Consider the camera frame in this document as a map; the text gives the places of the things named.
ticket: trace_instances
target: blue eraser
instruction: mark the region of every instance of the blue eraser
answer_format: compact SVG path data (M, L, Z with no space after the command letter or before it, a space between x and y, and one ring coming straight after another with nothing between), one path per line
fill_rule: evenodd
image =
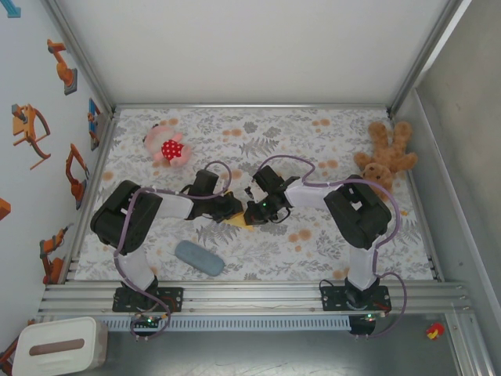
M207 249L191 241L183 240L177 245L174 255L183 262L211 277L221 274L225 262Z

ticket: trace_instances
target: stuffed toy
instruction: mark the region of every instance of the stuffed toy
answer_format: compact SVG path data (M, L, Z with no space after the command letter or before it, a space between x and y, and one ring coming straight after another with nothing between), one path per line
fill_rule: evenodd
M166 125L155 124L142 139L154 161L167 159L172 167L183 166L191 157L191 147L180 143L182 134Z
M373 156L357 153L355 163L363 171L365 180L383 186L391 193L393 179L399 171L410 170L417 163L416 153L405 154L405 148L413 134L413 127L406 121L400 121L393 131L393 143L388 145L387 130L383 123L376 121L369 125L369 135L374 145ZM377 196L387 200L387 196L373 188Z

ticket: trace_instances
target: yellow block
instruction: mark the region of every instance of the yellow block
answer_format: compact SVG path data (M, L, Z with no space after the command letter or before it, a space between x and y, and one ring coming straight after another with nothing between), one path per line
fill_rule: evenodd
M438 335L438 331L434 331L433 333L427 334L429 339L434 339L435 337L437 337L437 335Z
M245 219L243 218L243 212L235 215L231 219L225 219L223 222L228 223L229 225L232 225L232 226L241 227L241 228L249 230L249 231L254 231L253 226L247 225L245 223Z

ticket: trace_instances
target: patterned mat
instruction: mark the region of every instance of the patterned mat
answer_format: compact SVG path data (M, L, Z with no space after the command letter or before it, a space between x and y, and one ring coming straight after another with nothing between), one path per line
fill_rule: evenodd
M231 190L242 201L260 163L274 154L293 154L317 166L312 180L336 181L359 172L357 151L372 150L367 127L382 121L389 129L385 109L231 109L122 110L94 204L94 211L124 179L141 186L180 190L195 179L209 161L226 162L234 180ZM193 157L180 169L153 162L142 138L156 123L183 133L182 143ZM224 168L213 166L223 179ZM272 167L285 179L303 175L308 166L275 160ZM405 174L394 183L402 212L402 230L380 250L378 270L394 270L406 279L432 278ZM342 279L349 268L349 246L329 213L313 208L293 209L281 224L256 226L254 232L210 219L194 221L156 219L143 244L148 262L160 280L207 280L207 275L174 256L175 245L191 240L219 255L226 264L216 280ZM90 230L81 249L78 280L118 280L113 249L101 244Z

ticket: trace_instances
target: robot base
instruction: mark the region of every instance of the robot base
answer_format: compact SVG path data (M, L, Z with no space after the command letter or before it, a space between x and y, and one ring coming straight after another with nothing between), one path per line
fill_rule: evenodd
M361 314L365 311L391 311L391 300L386 286L379 286L374 283L367 290L370 290L370 294L361 294L359 300L354 302L353 287L349 285L349 282L347 282L346 286L323 286L320 288L323 310L326 312L355 311Z
M365 316L350 316L350 333L353 335L371 335L376 328L376 320Z
M181 312L182 309L182 294L183 289L180 287L157 287L157 292L154 294L162 302L164 302L167 307L171 310L171 313ZM127 313L137 313L141 311L146 311L151 308L154 301L146 298L138 292L133 291L129 287L119 287L115 291L113 299L113 312L127 312ZM164 309L157 305L154 309L149 312L163 312Z

